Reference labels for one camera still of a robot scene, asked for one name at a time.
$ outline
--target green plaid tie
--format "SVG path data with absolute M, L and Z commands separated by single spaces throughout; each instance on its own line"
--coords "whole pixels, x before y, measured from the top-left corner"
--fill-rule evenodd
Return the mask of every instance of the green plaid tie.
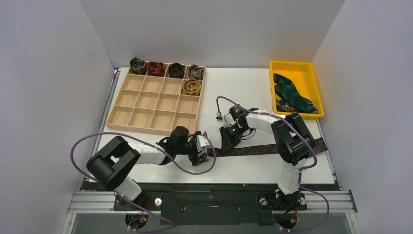
M 297 88 L 290 79 L 277 73 L 274 73 L 273 78 L 276 83 L 275 93 L 278 96 L 280 96 L 291 106 L 302 110 L 303 113 L 318 114 L 318 111 L 314 107 L 313 103 L 299 94 Z

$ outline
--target yellow bin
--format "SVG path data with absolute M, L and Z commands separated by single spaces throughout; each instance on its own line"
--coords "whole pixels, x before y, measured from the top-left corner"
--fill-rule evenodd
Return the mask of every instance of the yellow bin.
M 303 119 L 317 119 L 324 116 L 324 110 L 321 103 L 319 87 L 317 85 L 316 75 L 313 65 L 309 62 L 287 62 L 271 61 L 270 62 L 270 79 L 271 92 L 274 113 L 279 115 L 289 115 L 289 112 L 279 112 L 276 107 L 276 100 L 281 99 L 275 94 L 274 86 L 276 83 L 273 74 L 277 73 L 293 81 L 295 87 L 301 96 L 310 99 L 318 110 L 318 114 L 299 113 Z

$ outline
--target gray wall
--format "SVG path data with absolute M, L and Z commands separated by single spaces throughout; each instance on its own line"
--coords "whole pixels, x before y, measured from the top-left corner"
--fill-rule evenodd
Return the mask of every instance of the gray wall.
M 113 69 L 77 0 L 2 0 L 0 22 L 0 232 L 60 233 Z
M 115 66 L 311 61 L 345 0 L 79 0 Z
M 364 234 L 412 233 L 413 2 L 347 0 L 313 65 L 321 125 Z

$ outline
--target wooden organizer box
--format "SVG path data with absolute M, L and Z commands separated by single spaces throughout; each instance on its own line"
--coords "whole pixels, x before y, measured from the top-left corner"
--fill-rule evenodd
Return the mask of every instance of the wooden organizer box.
M 170 78 L 164 63 L 164 77 L 135 75 L 129 68 L 106 125 L 112 129 L 169 135 L 176 126 L 184 126 L 195 133 L 199 106 L 204 89 L 201 82 L 199 96 L 189 96 L 183 90 L 188 80 L 190 65 L 183 65 L 183 79 Z

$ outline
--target white table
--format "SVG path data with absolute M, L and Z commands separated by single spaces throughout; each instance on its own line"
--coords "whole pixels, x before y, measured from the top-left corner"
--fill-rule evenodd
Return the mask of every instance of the white table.
M 126 77 L 128 68 L 122 68 L 119 81 L 113 98 L 117 97 L 120 87 Z M 235 68 L 207 68 L 204 81 L 204 91 L 198 118 L 197 130 L 207 131 L 214 147 L 221 147 L 219 128 L 217 122 L 216 102 L 217 96 L 228 97 L 245 108 L 257 107 L 272 112 L 272 97 L 268 69 L 235 69 Z M 231 103 L 221 100 L 221 112 L 226 114 L 232 106 Z M 320 137 L 320 131 L 315 120 L 305 120 L 305 123 L 314 139 Z M 156 143 L 165 136 L 120 131 L 105 126 L 104 132 L 120 132 L 132 135 L 149 143 Z M 98 149 L 102 148 L 114 136 L 104 135 L 100 140 Z M 265 145 L 275 143 L 274 137 L 264 131 L 257 131 L 252 139 L 242 141 L 237 147 Z M 316 167 L 303 172 L 304 184 L 332 184 L 333 175 L 325 152 L 317 155 Z M 176 161 L 184 168 L 194 172 L 201 172 L 211 166 L 209 162 L 192 167 L 188 156 L 177 156 Z M 313 163 L 309 158 L 306 165 Z M 278 183 L 281 175 L 282 159 L 278 154 L 255 156 L 227 156 L 217 158 L 215 167 L 203 175 L 189 175 L 179 170 L 173 163 L 159 166 L 153 164 L 140 164 L 129 173 L 136 182 L 147 183 L 241 183 L 241 184 L 266 184 Z

